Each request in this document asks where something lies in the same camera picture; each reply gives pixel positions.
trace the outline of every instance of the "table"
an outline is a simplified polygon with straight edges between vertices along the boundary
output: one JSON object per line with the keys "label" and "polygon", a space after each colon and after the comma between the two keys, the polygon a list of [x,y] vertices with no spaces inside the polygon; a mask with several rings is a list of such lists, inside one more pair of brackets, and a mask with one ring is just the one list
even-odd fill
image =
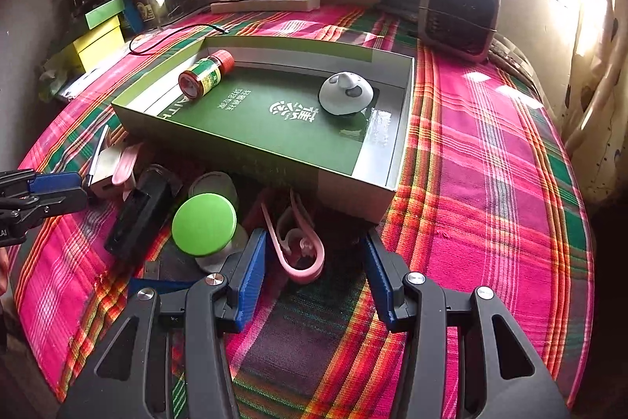
{"label": "table", "polygon": [[[491,64],[434,53],[411,27],[375,11],[328,6],[311,13],[199,15],[232,34],[340,40],[416,57],[411,130],[399,191],[379,229],[389,250],[442,286],[492,287],[528,335],[571,405],[591,332],[593,261],[582,199],[542,106]],[[210,34],[179,33],[146,56],[126,56],[46,129],[23,168],[86,172],[120,91],[165,56]],[[185,172],[202,167],[186,163]],[[42,373],[59,400],[103,329],[126,303],[131,274],[103,249],[118,203],[47,220],[10,251],[16,305]],[[162,229],[149,252],[172,243]],[[387,417],[404,335],[378,321],[360,262],[328,251],[315,283],[299,287],[271,270],[254,319],[228,340],[243,417]],[[449,338],[455,350],[455,335]],[[174,392],[185,414],[183,373]],[[455,364],[448,363],[445,417],[455,414]]]}

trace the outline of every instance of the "person's hand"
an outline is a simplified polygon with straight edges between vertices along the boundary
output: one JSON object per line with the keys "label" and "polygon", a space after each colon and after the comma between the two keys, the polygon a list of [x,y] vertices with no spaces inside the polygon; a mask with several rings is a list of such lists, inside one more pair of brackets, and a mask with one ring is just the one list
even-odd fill
{"label": "person's hand", "polygon": [[9,284],[9,255],[0,247],[0,296],[4,295]]}

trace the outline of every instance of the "open box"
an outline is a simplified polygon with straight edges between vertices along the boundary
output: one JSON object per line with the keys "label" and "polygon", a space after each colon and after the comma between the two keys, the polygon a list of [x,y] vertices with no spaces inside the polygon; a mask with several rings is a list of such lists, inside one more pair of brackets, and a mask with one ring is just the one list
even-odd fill
{"label": "open box", "polygon": [[[231,52],[235,69],[188,101],[178,75],[218,49]],[[333,116],[318,103],[321,84],[340,71],[374,88],[374,101],[356,115]],[[212,36],[146,72],[113,106],[132,134],[377,223],[399,184],[413,86],[414,59],[400,54],[305,38]]]}

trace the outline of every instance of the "screw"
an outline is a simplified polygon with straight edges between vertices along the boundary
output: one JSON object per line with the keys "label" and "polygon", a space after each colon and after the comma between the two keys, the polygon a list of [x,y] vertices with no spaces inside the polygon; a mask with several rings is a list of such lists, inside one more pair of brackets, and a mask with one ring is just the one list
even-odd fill
{"label": "screw", "polygon": [[137,298],[140,300],[150,300],[155,296],[155,290],[150,287],[143,287],[137,292]]}
{"label": "screw", "polygon": [[406,276],[407,282],[412,284],[423,284],[425,283],[425,276],[420,272],[410,272]]}
{"label": "screw", "polygon": [[205,283],[209,284],[210,286],[218,286],[219,284],[222,284],[222,281],[224,281],[225,278],[222,274],[209,274],[206,278],[205,278]]}
{"label": "screw", "polygon": [[495,296],[495,293],[493,293],[493,290],[488,286],[480,286],[477,289],[477,296],[484,300],[491,300]]}

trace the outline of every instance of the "green lid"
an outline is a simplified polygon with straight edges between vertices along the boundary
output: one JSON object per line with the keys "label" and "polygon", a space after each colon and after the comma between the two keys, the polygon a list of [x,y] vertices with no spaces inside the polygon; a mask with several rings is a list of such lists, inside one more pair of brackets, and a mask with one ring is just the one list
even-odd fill
{"label": "green lid", "polygon": [[186,254],[209,256],[223,249],[236,231],[236,211],[218,194],[188,199],[172,220],[172,237]]}

